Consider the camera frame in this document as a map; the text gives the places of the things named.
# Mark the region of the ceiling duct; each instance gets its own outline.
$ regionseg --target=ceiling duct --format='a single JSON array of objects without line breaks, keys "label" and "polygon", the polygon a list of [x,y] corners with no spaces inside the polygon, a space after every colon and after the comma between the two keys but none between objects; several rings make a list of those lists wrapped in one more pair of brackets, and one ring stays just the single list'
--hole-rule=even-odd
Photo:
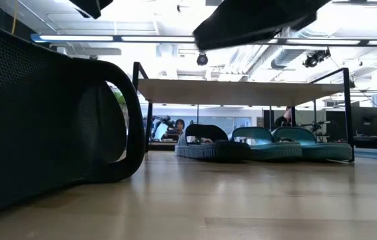
[{"label": "ceiling duct", "polygon": [[[334,33],[335,30],[328,33],[313,31],[310,25],[301,29],[300,31],[293,31],[289,28],[285,28],[278,37],[287,38],[311,38],[311,37],[329,37]],[[249,69],[248,74],[252,75],[254,71],[261,68],[264,64],[270,62],[270,66],[265,66],[266,68],[271,67],[272,69],[284,69],[288,64],[303,54],[306,49],[285,49],[281,46],[270,46],[258,59],[258,61]]]},{"label": "ceiling duct", "polygon": [[224,68],[225,73],[246,74],[258,58],[262,56],[267,47],[266,45],[237,47],[237,50]]},{"label": "ceiling duct", "polygon": [[158,46],[159,55],[161,56],[168,79],[178,79],[177,66],[174,59],[176,49],[170,43],[162,43]]},{"label": "ceiling duct", "polygon": [[118,48],[105,48],[105,47],[66,47],[68,55],[114,55],[120,56],[122,55],[122,51]]}]

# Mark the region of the wooden floor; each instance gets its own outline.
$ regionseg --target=wooden floor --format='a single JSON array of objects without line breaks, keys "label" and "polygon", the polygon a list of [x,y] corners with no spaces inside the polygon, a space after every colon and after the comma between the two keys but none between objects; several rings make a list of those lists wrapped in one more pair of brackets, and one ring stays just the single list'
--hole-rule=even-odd
[{"label": "wooden floor", "polygon": [[150,152],[129,180],[0,213],[0,240],[377,240],[377,160],[201,163]]}]

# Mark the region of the man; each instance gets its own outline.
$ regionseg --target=man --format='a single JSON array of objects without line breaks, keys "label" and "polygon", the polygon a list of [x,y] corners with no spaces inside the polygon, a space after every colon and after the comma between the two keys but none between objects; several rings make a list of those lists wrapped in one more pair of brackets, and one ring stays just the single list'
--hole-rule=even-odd
[{"label": "man", "polygon": [[172,139],[173,141],[178,141],[181,134],[183,134],[183,130],[185,127],[185,122],[182,119],[178,119],[175,121],[175,127],[173,129],[169,129],[163,134],[161,139]]},{"label": "man", "polygon": [[284,115],[282,117],[279,117],[274,122],[274,127],[290,127],[291,124],[291,117],[292,117],[292,111],[291,107],[286,107],[286,111],[284,112]]}]

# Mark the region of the cable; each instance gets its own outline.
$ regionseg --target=cable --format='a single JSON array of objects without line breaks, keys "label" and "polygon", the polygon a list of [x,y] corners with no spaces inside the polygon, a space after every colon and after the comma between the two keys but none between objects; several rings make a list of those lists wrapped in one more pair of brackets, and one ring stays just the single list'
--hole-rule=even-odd
[{"label": "cable", "polygon": [[17,22],[17,14],[18,14],[18,0],[15,0],[15,6],[14,6],[14,21],[13,21],[13,29],[11,33],[14,35],[15,32],[15,24]]},{"label": "cable", "polygon": [[330,58],[330,60],[332,60],[332,61],[334,62],[335,66],[336,66],[338,69],[340,69],[340,66],[338,66],[338,64],[335,62],[335,60],[334,60],[332,57],[329,57],[329,58]]}]

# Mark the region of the ventilation pipe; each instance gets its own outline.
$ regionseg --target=ventilation pipe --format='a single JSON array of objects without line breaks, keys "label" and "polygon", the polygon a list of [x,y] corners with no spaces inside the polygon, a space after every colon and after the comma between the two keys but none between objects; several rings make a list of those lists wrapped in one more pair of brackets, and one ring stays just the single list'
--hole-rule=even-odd
[{"label": "ventilation pipe", "polygon": [[177,64],[173,57],[174,47],[170,43],[162,43],[159,45],[159,53],[161,55],[162,66],[167,73],[168,79],[178,79]]},{"label": "ventilation pipe", "polygon": [[[334,12],[332,4],[327,4],[323,6],[317,12],[318,20],[311,23],[309,26],[299,30],[293,31],[289,28],[283,29],[279,37],[287,38],[319,38],[319,37],[330,37],[332,34],[337,32],[340,28],[340,24],[335,22]],[[290,62],[295,60],[297,57],[302,55],[305,51],[309,50],[308,47],[305,49],[289,49],[283,48],[281,46],[270,46],[267,50],[258,58],[258,60],[252,65],[252,67],[247,71],[247,74],[252,76],[255,71],[259,69],[285,69]]]},{"label": "ventilation pipe", "polygon": [[243,45],[237,47],[224,71],[229,74],[245,74],[252,64],[264,53],[266,45]]}]

